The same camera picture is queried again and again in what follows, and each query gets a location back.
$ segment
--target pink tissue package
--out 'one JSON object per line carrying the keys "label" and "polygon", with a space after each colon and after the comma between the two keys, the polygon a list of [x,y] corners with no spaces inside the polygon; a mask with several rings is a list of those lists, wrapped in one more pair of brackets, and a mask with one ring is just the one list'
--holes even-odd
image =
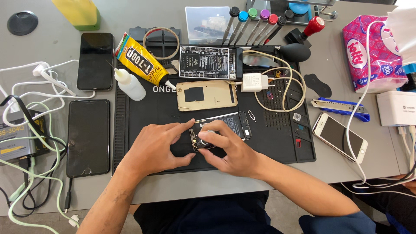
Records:
{"label": "pink tissue package", "polygon": [[376,20],[386,21],[387,17],[361,15],[342,29],[355,92],[364,92],[369,64],[371,65],[369,93],[390,91],[401,87],[408,80],[401,66],[401,57],[393,35],[384,23],[374,23],[370,28],[370,61],[367,61],[367,27]]}

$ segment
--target gray floor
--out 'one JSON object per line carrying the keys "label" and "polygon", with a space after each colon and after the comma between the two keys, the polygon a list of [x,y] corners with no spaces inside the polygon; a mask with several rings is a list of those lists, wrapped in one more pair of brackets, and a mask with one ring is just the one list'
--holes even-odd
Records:
{"label": "gray floor", "polygon": [[[370,218],[382,222],[386,220],[386,216],[371,207],[367,206],[363,202],[354,199],[354,202],[360,207],[360,209],[366,213]],[[71,217],[77,214],[80,218],[80,222],[87,215],[89,210],[78,210],[68,212],[68,216]],[[302,215],[310,215],[304,209],[298,207],[295,203],[291,202],[287,197],[278,192],[277,190],[271,190],[269,192],[269,199],[266,203],[266,212],[270,216],[272,222],[271,225],[285,234],[301,234],[302,230],[298,223],[298,218]],[[46,213],[46,214],[33,214],[27,218],[19,219],[23,222],[33,224],[43,224],[54,228],[60,234],[74,234],[77,231],[76,227],[72,227],[68,220],[62,217],[58,212]],[[9,220],[7,216],[0,217],[0,233],[7,234],[50,234],[51,231],[44,228],[29,228],[14,224]],[[122,234],[141,234],[139,224],[134,220],[131,214],[127,215],[126,222],[121,231]]]}

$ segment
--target yellow glue tube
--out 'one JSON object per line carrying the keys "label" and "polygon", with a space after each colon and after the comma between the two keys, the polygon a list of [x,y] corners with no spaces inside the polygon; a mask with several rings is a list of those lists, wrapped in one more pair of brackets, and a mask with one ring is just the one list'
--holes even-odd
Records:
{"label": "yellow glue tube", "polygon": [[168,80],[169,72],[137,41],[124,33],[123,39],[116,50],[120,62],[150,83],[160,86],[176,87]]}

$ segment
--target phone screen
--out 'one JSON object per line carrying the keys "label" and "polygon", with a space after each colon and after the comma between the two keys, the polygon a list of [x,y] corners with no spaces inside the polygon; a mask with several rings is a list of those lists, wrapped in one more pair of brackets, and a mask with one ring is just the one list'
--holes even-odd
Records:
{"label": "phone screen", "polygon": [[110,102],[72,101],[68,117],[67,176],[105,174],[110,170]]}
{"label": "phone screen", "polygon": [[111,33],[86,32],[81,35],[77,81],[79,90],[111,88],[113,48],[114,37]]}
{"label": "phone screen", "polygon": [[[322,129],[321,137],[352,158],[351,152],[348,148],[347,128],[331,117],[328,117],[325,126]],[[349,140],[351,142],[352,151],[357,157],[360,152],[361,145],[363,144],[363,139],[350,131]]]}

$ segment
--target desk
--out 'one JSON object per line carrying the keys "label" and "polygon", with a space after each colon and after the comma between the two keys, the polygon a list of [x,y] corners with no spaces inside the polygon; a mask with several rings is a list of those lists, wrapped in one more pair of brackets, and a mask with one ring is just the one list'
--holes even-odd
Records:
{"label": "desk", "polygon": [[[130,27],[175,27],[182,29],[182,41],[187,43],[187,30],[185,19],[186,6],[238,6],[244,9],[243,0],[211,0],[202,1],[136,1],[136,0],[95,0],[94,1],[101,14],[101,29],[99,32],[111,32],[115,36],[116,42],[121,39],[124,31]],[[332,88],[332,99],[357,101],[360,94],[353,92],[352,83],[349,78],[349,71],[345,50],[342,42],[342,28],[352,21],[356,16],[363,14],[385,15],[387,11],[392,11],[395,7],[388,5],[337,2],[331,10],[339,11],[339,17],[333,22],[326,22],[326,28],[310,37],[311,58],[300,64],[302,74],[316,74],[320,80],[327,83]],[[38,27],[26,36],[14,36],[7,31],[6,22],[10,15],[21,10],[30,10],[39,18]],[[50,0],[32,1],[5,1],[0,9],[0,41],[2,57],[0,67],[14,67],[29,64],[36,61],[45,61],[51,65],[62,63],[71,59],[79,58],[79,42],[82,32],[74,29],[70,23],[62,16]],[[282,28],[279,34],[269,43],[270,45],[285,44],[283,36],[296,26],[287,25]],[[241,41],[246,41],[249,33],[245,33]],[[59,67],[56,72],[59,80],[68,84],[68,87],[75,91],[79,96],[89,96],[90,92],[81,92],[76,88],[77,63]],[[0,84],[5,90],[11,90],[13,84],[33,80],[30,69],[22,69],[14,72],[4,72],[0,74]],[[39,85],[30,90],[41,90],[53,93],[50,85]],[[22,94],[29,90],[28,87],[20,87],[17,93]],[[108,92],[97,92],[95,98],[108,99],[111,103],[111,152],[113,145],[113,122],[114,122],[114,93],[113,88]],[[311,89],[307,89],[306,102],[318,95]],[[376,107],[376,97],[369,94],[362,103],[371,115],[371,121],[363,123],[354,118],[351,130],[368,141],[369,147],[362,163],[363,170],[367,178],[393,176],[406,172],[406,158],[401,145],[400,138],[396,130],[380,126],[379,114]],[[50,108],[60,106],[58,99],[47,103]],[[321,112],[317,108],[308,104],[311,123],[314,123],[318,114]],[[330,113],[335,119],[343,124],[347,123],[348,116],[335,115]],[[64,140],[67,138],[67,116],[68,106],[60,111],[54,112],[52,131],[55,136]],[[361,179],[361,175],[356,165],[350,163],[332,148],[314,138],[317,160],[309,163],[292,164],[290,166],[309,173],[326,183],[343,182]],[[36,172],[40,173],[48,170],[54,160],[51,153],[47,156],[37,158]],[[62,162],[54,176],[66,180],[65,162]],[[20,184],[23,183],[21,171],[8,166],[0,167],[0,186],[10,195]],[[104,190],[111,178],[111,172],[104,175],[83,177],[74,179],[72,187],[71,210],[89,209],[92,207],[98,196]],[[43,183],[34,193],[38,201],[44,198],[41,196],[47,183]],[[55,212],[59,185],[54,182],[49,201],[37,213]],[[271,186],[263,181],[234,177],[218,170],[204,172],[189,172],[180,174],[167,174],[150,176],[143,179],[138,185],[133,199],[133,204],[146,202],[159,202],[175,199],[186,199],[192,197],[205,197],[220,194],[231,194],[241,192],[253,192],[270,190]],[[61,207],[64,206],[66,191],[61,197]],[[7,215],[7,207],[0,198],[0,215]],[[16,205],[15,212],[25,213],[20,205]]]}

